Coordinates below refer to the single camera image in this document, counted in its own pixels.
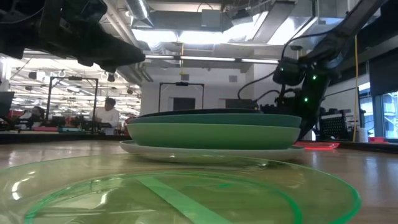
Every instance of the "window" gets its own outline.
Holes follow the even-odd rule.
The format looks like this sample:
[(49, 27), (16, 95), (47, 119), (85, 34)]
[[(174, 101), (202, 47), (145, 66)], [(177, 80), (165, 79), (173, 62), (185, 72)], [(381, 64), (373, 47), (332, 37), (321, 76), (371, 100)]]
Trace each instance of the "window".
[(398, 138), (398, 91), (382, 96), (384, 137)]
[(373, 121), (373, 101), (371, 96), (370, 83), (365, 83), (359, 87), (359, 106), (364, 113), (361, 113), (361, 121), (364, 128), (368, 131), (369, 137), (374, 137)]

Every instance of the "translucent green plate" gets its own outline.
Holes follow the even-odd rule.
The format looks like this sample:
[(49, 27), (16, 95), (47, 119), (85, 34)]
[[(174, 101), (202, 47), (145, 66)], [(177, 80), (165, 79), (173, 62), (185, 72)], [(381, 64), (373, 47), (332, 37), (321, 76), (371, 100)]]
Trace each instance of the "translucent green plate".
[(131, 120), (131, 123), (238, 124), (298, 128), (301, 118), (279, 114), (183, 114), (136, 118)]
[(128, 124), (141, 146), (191, 149), (287, 149), (300, 129), (233, 124)]
[(244, 157), (217, 161), (114, 154), (13, 167), (0, 172), (0, 222), (345, 223), (361, 205), (354, 188), (317, 170)]

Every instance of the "black frame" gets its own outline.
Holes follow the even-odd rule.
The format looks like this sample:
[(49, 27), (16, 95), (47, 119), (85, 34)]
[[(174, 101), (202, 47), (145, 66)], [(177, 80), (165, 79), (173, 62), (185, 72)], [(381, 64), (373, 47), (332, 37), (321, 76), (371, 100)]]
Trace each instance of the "black frame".
[(200, 85), (202, 87), (202, 93), (201, 93), (201, 108), (203, 109), (204, 107), (204, 101), (205, 101), (205, 84), (202, 83), (184, 83), (185, 85), (181, 85), (181, 83), (164, 83), (161, 82), (159, 83), (159, 100), (157, 104), (157, 112), (160, 112), (160, 99), (162, 95), (162, 85), (176, 85), (176, 86), (189, 86), (189, 85)]
[[(45, 112), (45, 120), (49, 120), (49, 113), (50, 113), (50, 101), (51, 101), (51, 91), (53, 87), (56, 87), (57, 84), (64, 80), (69, 79), (70, 77), (50, 77), (50, 84), (49, 84), (49, 96), (47, 98), (47, 109)], [(59, 80), (54, 86), (52, 86), (52, 80), (57, 79)], [(82, 78), (77, 77), (73, 78), (73, 81), (81, 81), (81, 80), (94, 80), (95, 81), (95, 93), (94, 93), (94, 108), (93, 108), (93, 118), (92, 118), (92, 125), (91, 125), (91, 133), (94, 134), (94, 127), (95, 127), (95, 108), (97, 106), (97, 91), (98, 91), (98, 79), (97, 78)]]

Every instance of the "computer monitor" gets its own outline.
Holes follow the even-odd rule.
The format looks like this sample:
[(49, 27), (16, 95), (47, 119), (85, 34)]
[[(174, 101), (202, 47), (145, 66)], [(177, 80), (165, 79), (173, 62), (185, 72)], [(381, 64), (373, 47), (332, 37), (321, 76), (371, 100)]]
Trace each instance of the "computer monitor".
[(15, 92), (0, 91), (0, 116), (6, 117), (10, 111)]

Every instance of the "stack of plates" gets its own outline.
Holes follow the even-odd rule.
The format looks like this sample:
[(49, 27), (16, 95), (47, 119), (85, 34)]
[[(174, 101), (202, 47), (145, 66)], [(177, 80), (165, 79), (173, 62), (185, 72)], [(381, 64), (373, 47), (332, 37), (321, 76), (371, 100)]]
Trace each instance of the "stack of plates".
[(190, 110), (147, 114), (127, 125), (131, 153), (192, 152), (288, 160), (303, 148), (292, 146), (301, 118), (256, 110)]

